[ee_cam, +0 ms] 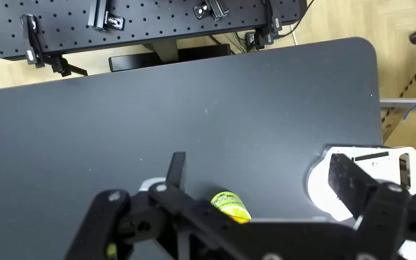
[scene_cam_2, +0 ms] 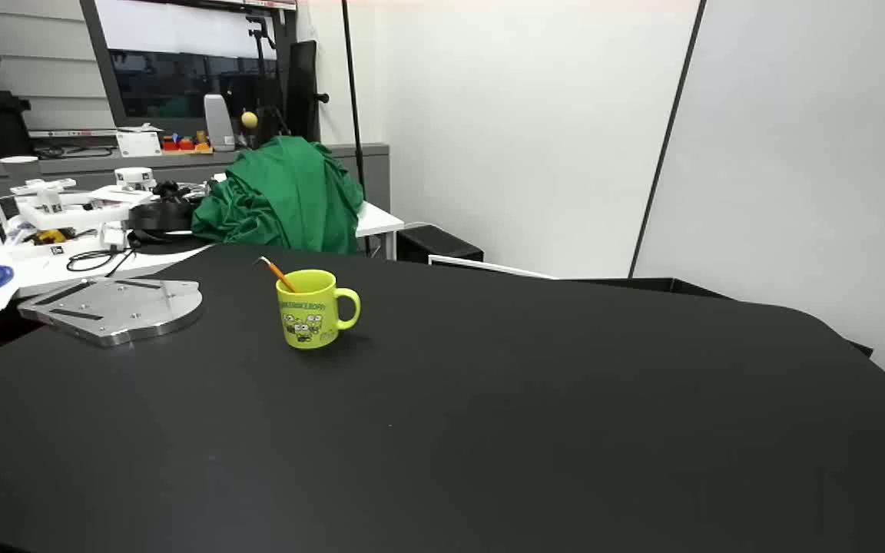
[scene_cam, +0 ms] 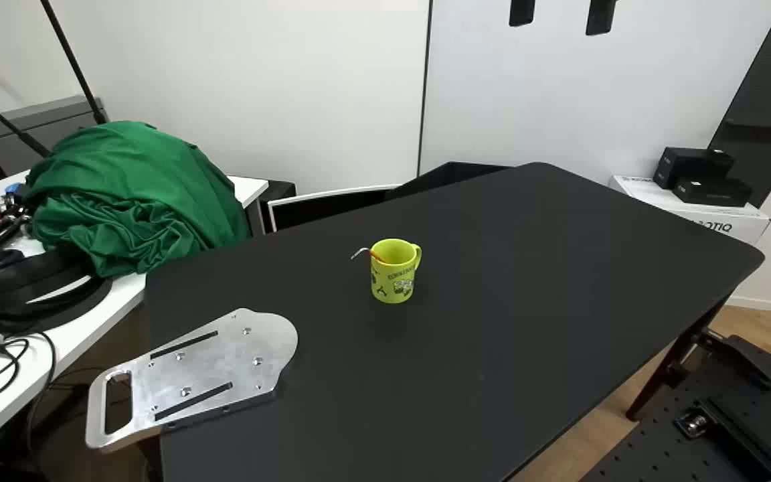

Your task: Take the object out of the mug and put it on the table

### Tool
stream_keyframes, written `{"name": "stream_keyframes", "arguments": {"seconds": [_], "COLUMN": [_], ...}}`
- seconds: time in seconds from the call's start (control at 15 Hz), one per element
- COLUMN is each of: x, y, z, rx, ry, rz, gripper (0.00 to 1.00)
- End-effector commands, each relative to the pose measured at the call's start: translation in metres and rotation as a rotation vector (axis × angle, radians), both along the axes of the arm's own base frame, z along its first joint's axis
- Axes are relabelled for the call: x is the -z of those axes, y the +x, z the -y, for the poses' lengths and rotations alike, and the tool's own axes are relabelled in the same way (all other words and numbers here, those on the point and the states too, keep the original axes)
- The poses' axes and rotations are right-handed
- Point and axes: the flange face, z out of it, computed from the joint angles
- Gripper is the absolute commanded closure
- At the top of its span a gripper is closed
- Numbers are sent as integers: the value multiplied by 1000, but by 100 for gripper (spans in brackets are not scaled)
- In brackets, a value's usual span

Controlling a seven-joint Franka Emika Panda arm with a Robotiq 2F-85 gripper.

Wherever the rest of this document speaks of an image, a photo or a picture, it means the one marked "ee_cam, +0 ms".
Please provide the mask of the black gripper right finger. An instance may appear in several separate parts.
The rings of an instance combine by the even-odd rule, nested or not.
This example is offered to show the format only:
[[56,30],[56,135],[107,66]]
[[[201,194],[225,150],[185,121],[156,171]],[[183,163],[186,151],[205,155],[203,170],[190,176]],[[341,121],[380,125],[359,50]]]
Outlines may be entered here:
[[328,183],[354,218],[365,212],[378,181],[342,153],[331,155]]

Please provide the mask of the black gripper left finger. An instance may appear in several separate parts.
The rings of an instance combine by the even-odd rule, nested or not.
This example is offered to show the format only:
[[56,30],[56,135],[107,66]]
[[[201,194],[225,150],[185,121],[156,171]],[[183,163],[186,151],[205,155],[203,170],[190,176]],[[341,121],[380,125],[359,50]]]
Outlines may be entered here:
[[172,154],[166,180],[172,183],[176,187],[183,186],[183,177],[185,177],[185,160],[186,160],[186,153],[185,151],[175,151]]

